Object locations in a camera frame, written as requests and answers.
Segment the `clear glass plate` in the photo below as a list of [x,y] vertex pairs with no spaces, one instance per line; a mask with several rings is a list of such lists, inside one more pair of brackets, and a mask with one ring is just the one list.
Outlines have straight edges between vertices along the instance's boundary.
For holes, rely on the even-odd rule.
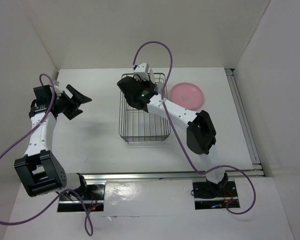
[[158,93],[161,93],[162,92],[162,89],[163,89],[163,86],[164,84],[162,82],[156,82],[155,83],[155,90],[158,92]]

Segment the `pink plastic plate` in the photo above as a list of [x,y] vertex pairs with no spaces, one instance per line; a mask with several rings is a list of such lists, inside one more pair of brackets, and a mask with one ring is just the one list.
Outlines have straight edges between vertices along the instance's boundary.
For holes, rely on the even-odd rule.
[[181,82],[170,90],[169,100],[189,110],[197,110],[205,100],[202,90],[193,83]]

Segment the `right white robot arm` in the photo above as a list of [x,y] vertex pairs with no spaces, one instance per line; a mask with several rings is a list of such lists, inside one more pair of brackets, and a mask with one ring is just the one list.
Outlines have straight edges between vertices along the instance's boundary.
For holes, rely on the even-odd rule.
[[153,83],[132,76],[123,77],[117,86],[130,107],[162,117],[170,122],[173,130],[178,126],[185,132],[186,146],[208,168],[205,176],[210,194],[220,196],[229,178],[221,167],[216,148],[217,133],[208,112],[196,112],[173,103],[158,93]]

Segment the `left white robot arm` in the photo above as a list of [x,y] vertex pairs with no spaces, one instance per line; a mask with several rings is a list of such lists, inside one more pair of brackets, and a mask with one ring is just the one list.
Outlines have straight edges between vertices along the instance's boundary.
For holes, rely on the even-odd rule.
[[30,105],[29,117],[34,131],[22,158],[16,159],[14,169],[30,197],[71,189],[71,194],[78,200],[87,197],[89,187],[80,173],[66,173],[52,152],[53,133],[59,114],[69,120],[83,113],[80,105],[91,101],[70,84],[64,91],[52,93],[48,85],[33,89],[35,99]]

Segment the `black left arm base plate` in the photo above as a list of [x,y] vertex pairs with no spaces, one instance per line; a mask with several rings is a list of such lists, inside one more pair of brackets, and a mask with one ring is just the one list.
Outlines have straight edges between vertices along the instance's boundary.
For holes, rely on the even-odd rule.
[[88,184],[80,173],[67,174],[66,178],[66,189],[76,192],[83,201],[92,200],[93,203],[98,203],[104,200],[105,184]]

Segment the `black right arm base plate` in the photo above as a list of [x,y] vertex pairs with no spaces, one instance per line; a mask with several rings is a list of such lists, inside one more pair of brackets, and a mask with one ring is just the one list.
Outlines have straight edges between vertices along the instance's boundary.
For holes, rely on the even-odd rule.
[[228,181],[222,189],[219,189],[212,183],[193,182],[193,190],[190,194],[198,199],[215,199],[215,198],[236,198],[238,197],[237,188],[234,181]]

